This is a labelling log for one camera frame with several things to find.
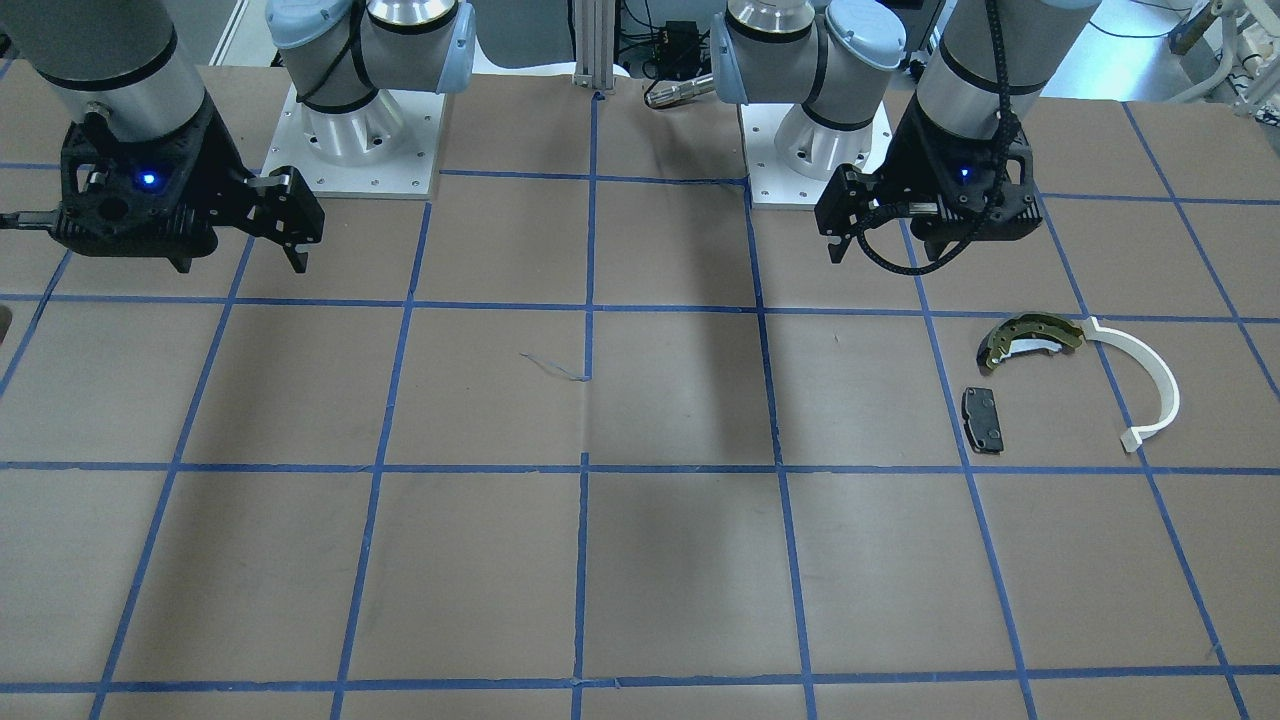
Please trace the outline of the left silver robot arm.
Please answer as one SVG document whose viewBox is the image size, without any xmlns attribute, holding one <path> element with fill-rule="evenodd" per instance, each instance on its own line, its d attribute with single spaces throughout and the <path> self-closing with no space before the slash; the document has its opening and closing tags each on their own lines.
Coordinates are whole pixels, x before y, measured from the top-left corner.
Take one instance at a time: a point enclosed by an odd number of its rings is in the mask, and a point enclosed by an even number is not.
<svg viewBox="0 0 1280 720">
<path fill-rule="evenodd" d="M 957 3 L 870 170 L 822 154 L 870 128 L 905 56 L 905 27 L 882 3 L 727 3 L 710 27 L 716 92 L 730 104 L 790 105 L 778 146 L 826 184 L 814 217 L 832 263 L 856 245 L 888 272 L 924 275 L 972 243 L 1012 242 L 1041 225 L 1021 123 L 1097 9 Z"/>
</svg>

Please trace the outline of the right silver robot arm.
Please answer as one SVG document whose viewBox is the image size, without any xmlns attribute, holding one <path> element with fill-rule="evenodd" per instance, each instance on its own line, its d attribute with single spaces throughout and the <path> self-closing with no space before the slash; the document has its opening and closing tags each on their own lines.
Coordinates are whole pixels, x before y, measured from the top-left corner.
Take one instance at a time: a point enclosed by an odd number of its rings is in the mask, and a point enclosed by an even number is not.
<svg viewBox="0 0 1280 720">
<path fill-rule="evenodd" d="M 474 68 L 466 1 L 270 1 L 265 10 L 326 161 L 364 164 L 404 137 L 394 91 L 460 94 Z M 161 258 L 187 273 L 232 225 L 297 273 L 324 210 L 302 170 L 252 173 L 160 1 L 5 1 L 3 31 L 70 113 L 60 202 L 3 215 L 87 258 Z"/>
</svg>

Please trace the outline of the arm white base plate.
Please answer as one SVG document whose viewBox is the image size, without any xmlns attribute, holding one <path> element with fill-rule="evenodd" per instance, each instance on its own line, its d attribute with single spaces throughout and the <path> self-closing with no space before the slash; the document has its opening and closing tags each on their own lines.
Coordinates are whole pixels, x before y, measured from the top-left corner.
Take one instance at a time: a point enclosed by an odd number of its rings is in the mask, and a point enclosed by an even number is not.
<svg viewBox="0 0 1280 720">
<path fill-rule="evenodd" d="M 289 87 L 262 168 L 296 168 L 319 199 L 429 200 L 447 99 L 383 90 L 365 108 L 325 114 Z"/>
<path fill-rule="evenodd" d="M 739 115 L 751 205 L 764 210 L 813 209 L 838 167 L 870 173 L 891 141 L 884 105 L 855 131 L 818 126 L 797 104 L 748 104 Z"/>
</svg>

